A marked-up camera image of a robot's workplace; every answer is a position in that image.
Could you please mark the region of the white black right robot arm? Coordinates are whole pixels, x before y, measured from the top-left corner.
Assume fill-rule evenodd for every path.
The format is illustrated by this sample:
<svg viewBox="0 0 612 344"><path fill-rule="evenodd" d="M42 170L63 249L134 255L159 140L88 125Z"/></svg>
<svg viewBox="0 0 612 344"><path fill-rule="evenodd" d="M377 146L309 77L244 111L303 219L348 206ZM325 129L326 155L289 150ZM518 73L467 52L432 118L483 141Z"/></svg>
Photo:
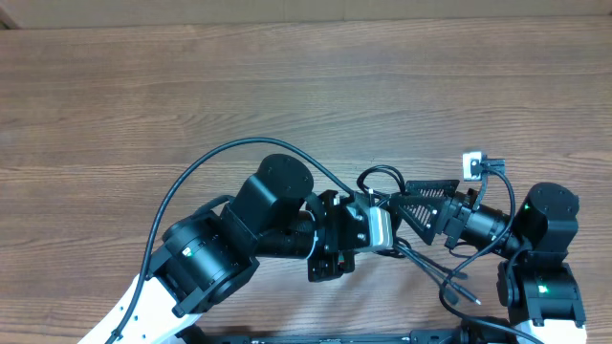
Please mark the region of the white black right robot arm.
<svg viewBox="0 0 612 344"><path fill-rule="evenodd" d="M579 224L579 198L556 183L538 183L506 214L483 204L482 189L457 191L456 181L409 182L390 198L391 213L426 244L443 234L453 249L488 248L502 257L497 272L507 319L479 317L438 335L447 343L583 343L586 314L566 263Z"/></svg>

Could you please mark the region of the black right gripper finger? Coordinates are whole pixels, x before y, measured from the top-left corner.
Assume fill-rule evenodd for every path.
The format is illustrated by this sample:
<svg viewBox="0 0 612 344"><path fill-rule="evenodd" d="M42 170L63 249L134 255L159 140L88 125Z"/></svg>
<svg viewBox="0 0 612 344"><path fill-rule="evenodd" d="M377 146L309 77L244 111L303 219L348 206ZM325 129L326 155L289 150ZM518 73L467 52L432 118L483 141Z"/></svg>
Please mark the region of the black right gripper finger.
<svg viewBox="0 0 612 344"><path fill-rule="evenodd" d="M406 191L423 197L452 197L459 185L458 180L407 181Z"/></svg>
<svg viewBox="0 0 612 344"><path fill-rule="evenodd" d="M437 222L450 197L392 196L391 209L397 213L421 238L431 245L437 235Z"/></svg>

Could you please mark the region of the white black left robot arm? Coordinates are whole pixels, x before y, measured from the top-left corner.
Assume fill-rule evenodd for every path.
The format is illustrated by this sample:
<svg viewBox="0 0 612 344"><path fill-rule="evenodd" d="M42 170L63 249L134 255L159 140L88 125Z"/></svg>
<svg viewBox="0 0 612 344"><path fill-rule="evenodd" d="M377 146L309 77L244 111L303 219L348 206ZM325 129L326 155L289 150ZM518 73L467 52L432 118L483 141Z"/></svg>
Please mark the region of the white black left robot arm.
<svg viewBox="0 0 612 344"><path fill-rule="evenodd" d="M304 260L322 282L355 268L360 252L391 247L387 211L360 193L313 191L299 160L266 157L235 196L222 195L169 227L116 306L85 343L209 343L197 321L244 287L259 258Z"/></svg>

